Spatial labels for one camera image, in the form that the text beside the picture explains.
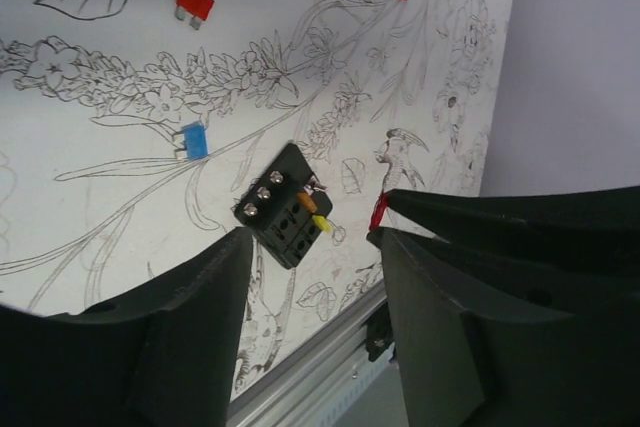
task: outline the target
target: yellow object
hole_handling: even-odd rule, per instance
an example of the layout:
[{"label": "yellow object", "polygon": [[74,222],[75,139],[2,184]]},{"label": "yellow object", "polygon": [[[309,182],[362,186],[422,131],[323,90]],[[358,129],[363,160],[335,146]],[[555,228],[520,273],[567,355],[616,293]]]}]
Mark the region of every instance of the yellow object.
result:
[{"label": "yellow object", "polygon": [[329,221],[326,218],[321,215],[313,215],[311,218],[313,219],[313,223],[316,224],[320,230],[331,233],[331,224],[329,224]]},{"label": "yellow object", "polygon": [[309,211],[309,213],[315,214],[318,211],[318,206],[309,194],[306,192],[298,192],[296,195],[298,197],[298,201],[305,209],[307,209],[307,211]]}]

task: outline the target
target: white tabletop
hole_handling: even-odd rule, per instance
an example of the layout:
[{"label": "white tabletop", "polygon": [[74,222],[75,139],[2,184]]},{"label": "white tabletop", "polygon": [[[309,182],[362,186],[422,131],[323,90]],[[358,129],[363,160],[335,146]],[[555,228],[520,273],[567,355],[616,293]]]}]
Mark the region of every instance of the white tabletop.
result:
[{"label": "white tabletop", "polygon": [[[77,313],[193,257],[289,140],[329,187],[296,270],[255,249],[234,397],[380,280],[381,189],[479,191],[511,0],[215,0],[198,31],[175,0],[0,7],[4,304]],[[210,154],[178,161],[194,121]]]}]

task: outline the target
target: red fuse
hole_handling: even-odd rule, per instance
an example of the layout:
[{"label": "red fuse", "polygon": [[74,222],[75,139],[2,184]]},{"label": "red fuse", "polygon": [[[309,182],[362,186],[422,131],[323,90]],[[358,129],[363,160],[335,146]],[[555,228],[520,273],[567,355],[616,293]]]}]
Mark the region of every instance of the red fuse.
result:
[{"label": "red fuse", "polygon": [[187,13],[193,18],[189,25],[198,30],[204,20],[209,17],[209,12],[213,7],[213,0],[176,0],[176,17],[178,20],[184,20]]}]

